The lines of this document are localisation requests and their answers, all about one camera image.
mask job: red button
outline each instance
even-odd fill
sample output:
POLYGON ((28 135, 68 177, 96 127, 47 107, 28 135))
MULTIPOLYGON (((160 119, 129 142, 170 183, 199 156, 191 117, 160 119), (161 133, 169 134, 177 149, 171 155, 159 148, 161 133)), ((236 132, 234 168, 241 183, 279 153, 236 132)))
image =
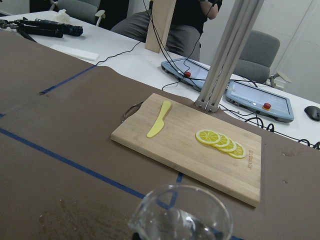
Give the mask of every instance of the red button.
POLYGON ((266 102, 266 103, 263 105, 263 108, 264 108, 265 110, 269 110, 269 109, 271 108, 271 104, 266 102))
POLYGON ((187 78, 190 78, 190 77, 191 77, 191 72, 186 71, 186 72, 184 73, 184 76, 187 77, 187 78))

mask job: cutting board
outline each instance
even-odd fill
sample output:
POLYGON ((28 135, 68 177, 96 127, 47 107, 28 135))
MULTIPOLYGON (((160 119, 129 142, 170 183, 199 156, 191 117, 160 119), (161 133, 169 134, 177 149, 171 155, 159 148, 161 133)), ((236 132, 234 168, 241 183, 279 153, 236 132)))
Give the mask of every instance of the cutting board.
POLYGON ((260 202, 261 137, 242 128, 153 93, 111 139, 254 207, 260 202), (164 100, 172 103, 164 127, 148 138, 164 100), (246 157, 236 159, 198 142, 195 133, 201 129, 239 142, 246 157))

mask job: seated person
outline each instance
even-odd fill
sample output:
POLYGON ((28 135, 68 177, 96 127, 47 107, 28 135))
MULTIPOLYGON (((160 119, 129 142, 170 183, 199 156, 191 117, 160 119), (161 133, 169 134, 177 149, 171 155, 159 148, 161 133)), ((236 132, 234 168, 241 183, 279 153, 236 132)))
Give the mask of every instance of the seated person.
MULTIPOLYGON (((166 42, 169 52, 200 60, 199 38, 207 19, 215 19, 222 0, 176 0, 166 42)), ((115 25, 111 31, 146 42, 151 10, 138 12, 115 25)))

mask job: toy knife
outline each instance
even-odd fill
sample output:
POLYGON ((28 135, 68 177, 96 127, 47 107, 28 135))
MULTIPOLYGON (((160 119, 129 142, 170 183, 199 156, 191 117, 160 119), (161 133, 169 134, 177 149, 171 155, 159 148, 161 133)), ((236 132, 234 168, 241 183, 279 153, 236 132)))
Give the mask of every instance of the toy knife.
POLYGON ((170 108, 171 108, 171 102, 168 100, 163 101, 160 113, 157 119, 155 120, 152 128, 146 135, 148 138, 152 138, 153 136, 155 136, 164 127, 165 125, 164 117, 166 116, 170 108))

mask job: white wall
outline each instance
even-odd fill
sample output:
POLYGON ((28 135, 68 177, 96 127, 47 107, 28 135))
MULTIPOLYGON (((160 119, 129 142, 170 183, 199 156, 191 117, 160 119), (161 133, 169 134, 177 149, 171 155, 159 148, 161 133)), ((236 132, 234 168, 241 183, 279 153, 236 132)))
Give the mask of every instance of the white wall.
MULTIPOLYGON (((149 0, 144 0, 147 7, 149 0)), ((200 61, 211 65, 235 0, 224 0, 216 19, 204 24, 200 61)), ((130 0, 128 16, 143 11, 142 0, 130 0)), ((280 40, 271 73, 283 72, 292 81, 285 90, 320 103, 319 0, 264 0, 254 30, 280 40)))
POLYGON ((2 0, 0 13, 4 15, 26 14, 30 12, 29 0, 2 0))

